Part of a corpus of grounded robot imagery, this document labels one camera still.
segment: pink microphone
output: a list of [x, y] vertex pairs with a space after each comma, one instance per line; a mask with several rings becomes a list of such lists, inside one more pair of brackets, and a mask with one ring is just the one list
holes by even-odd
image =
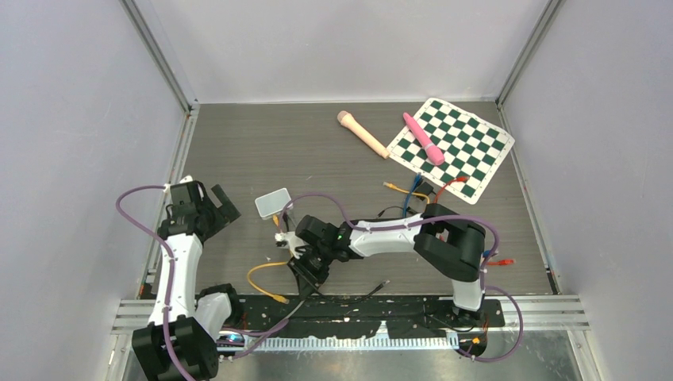
[[425, 153], [428, 154], [428, 160], [434, 165], [440, 165], [444, 162], [444, 153], [432, 142], [428, 135], [425, 134], [423, 130], [415, 119], [411, 115], [404, 113], [402, 115], [406, 126], [409, 127], [411, 133], [416, 137], [418, 141], [421, 142], [421, 146], [425, 150]]

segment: yellow cable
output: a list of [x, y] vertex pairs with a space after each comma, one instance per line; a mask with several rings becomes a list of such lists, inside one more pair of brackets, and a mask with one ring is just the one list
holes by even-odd
[[252, 275], [253, 272], [255, 272], [255, 271], [257, 271], [261, 268], [273, 267], [273, 266], [283, 266], [285, 264], [287, 264], [287, 262], [271, 262], [269, 264], [261, 264], [259, 266], [255, 266], [255, 267], [251, 268], [250, 271], [248, 271], [248, 275], [247, 275], [248, 283], [250, 283], [250, 286], [255, 288], [255, 290], [258, 290], [262, 294], [265, 294], [266, 296], [269, 296], [269, 297], [273, 298], [276, 302], [281, 302], [283, 304], [289, 303], [290, 301], [287, 300], [287, 298], [285, 298], [284, 296], [278, 295], [278, 294], [273, 294], [269, 291], [264, 290], [262, 287], [257, 286], [255, 284], [255, 282], [252, 281], [252, 278], [250, 278], [250, 275]]
[[[395, 184], [391, 184], [391, 183], [383, 183], [383, 186], [384, 186], [384, 187], [389, 187], [389, 188], [392, 189], [393, 191], [402, 192], [402, 193], [404, 193], [404, 194], [408, 194], [408, 193], [409, 193], [408, 190], [404, 190], [404, 189], [398, 187], [398, 186], [395, 185]], [[422, 193], [416, 193], [416, 192], [413, 192], [412, 195], [417, 196], [417, 197], [424, 198], [424, 199], [425, 199], [425, 203], [428, 203], [428, 204], [430, 203], [430, 197], [428, 197], [427, 194], [422, 194]]]

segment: green square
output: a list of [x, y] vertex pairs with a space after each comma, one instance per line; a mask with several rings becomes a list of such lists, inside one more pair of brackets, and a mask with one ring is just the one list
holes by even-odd
[[411, 142], [407, 139], [402, 139], [399, 141], [398, 145], [404, 149], [407, 149], [411, 145]]
[[472, 167], [477, 168], [477, 166], [478, 166], [479, 163], [481, 163], [481, 162], [480, 162], [479, 159], [477, 159], [476, 157], [474, 157], [474, 156], [470, 156], [470, 158], [467, 159], [467, 163], [470, 164]]
[[505, 143], [502, 143], [501, 141], [496, 140], [490, 146], [499, 150], [499, 151], [502, 151], [502, 149], [505, 147]]
[[406, 161], [411, 161], [413, 159], [413, 153], [405, 151], [404, 153], [402, 153], [402, 158]]
[[494, 158], [493, 156], [488, 156], [488, 155], [486, 155], [486, 156], [484, 156], [484, 158], [482, 159], [482, 161], [483, 161], [484, 163], [488, 164], [488, 165], [493, 165], [493, 163], [495, 163], [495, 158]]
[[467, 141], [467, 139], [469, 138], [470, 136], [464, 133], [463, 131], [460, 131], [460, 133], [458, 134], [458, 139], [461, 139], [462, 141]]
[[476, 189], [465, 184], [463, 189], [460, 190], [460, 193], [465, 194], [468, 197], [472, 197], [475, 194]]
[[465, 162], [462, 161], [461, 159], [458, 159], [457, 157], [453, 160], [453, 163], [451, 163], [452, 166], [456, 168], [462, 168], [463, 165], [465, 165]]
[[500, 135], [500, 133], [494, 129], [489, 129], [486, 135], [495, 139], [496, 137], [498, 137], [498, 135]]
[[427, 161], [421, 165], [421, 171], [430, 172], [435, 166], [428, 163]]
[[452, 146], [449, 147], [446, 151], [447, 151], [448, 153], [454, 155], [454, 156], [458, 155], [458, 152], [460, 152], [460, 150], [459, 150], [458, 148], [456, 148], [455, 145], [452, 145]]
[[487, 152], [488, 148], [490, 148], [489, 145], [484, 142], [480, 142], [479, 144], [477, 144], [477, 149], [481, 152]]
[[474, 172], [472, 172], [472, 177], [474, 177], [477, 180], [483, 180], [484, 177], [486, 177], [486, 174], [480, 171], [479, 169], [475, 169]]

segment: chessboard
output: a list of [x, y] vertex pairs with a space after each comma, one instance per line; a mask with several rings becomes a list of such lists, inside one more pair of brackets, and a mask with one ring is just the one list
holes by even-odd
[[445, 162], [431, 164], [407, 127], [388, 145], [390, 158], [440, 187], [456, 177], [468, 176], [467, 182], [452, 183], [446, 191], [476, 204], [514, 139], [504, 129], [437, 98], [428, 99], [413, 118], [442, 150]]

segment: gray wooden tabletop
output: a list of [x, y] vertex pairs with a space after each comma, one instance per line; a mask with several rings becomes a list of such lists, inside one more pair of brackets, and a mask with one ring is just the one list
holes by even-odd
[[[351, 218], [371, 218], [388, 206], [402, 204], [404, 194], [383, 187], [391, 182], [408, 189], [414, 173], [384, 160], [337, 122], [341, 110], [388, 145], [404, 126], [402, 113], [413, 114], [418, 103], [311, 103], [270, 105], [204, 105], [199, 111], [184, 173], [210, 188], [221, 184], [242, 216], [206, 242], [198, 265], [197, 291], [231, 283], [240, 294], [256, 293], [245, 280], [251, 267], [287, 260], [275, 247], [275, 227], [257, 213], [255, 198], [286, 187], [291, 196], [310, 191], [329, 193]], [[492, 102], [456, 103], [496, 125]], [[511, 158], [498, 169], [476, 205], [448, 192], [440, 203], [460, 214], [480, 216], [498, 228], [501, 259], [511, 266], [490, 267], [486, 283], [514, 294], [551, 293], [533, 228]], [[422, 210], [423, 202], [411, 206]], [[397, 217], [399, 210], [386, 216]], [[310, 214], [339, 225], [339, 210], [326, 199], [306, 198], [295, 205], [294, 219]], [[492, 238], [487, 238], [487, 246]], [[287, 267], [265, 268], [254, 280], [279, 294], [296, 294]], [[414, 254], [382, 254], [345, 264], [334, 262], [321, 288], [328, 294], [366, 294], [382, 280], [391, 282], [382, 294], [451, 294], [451, 283]]]

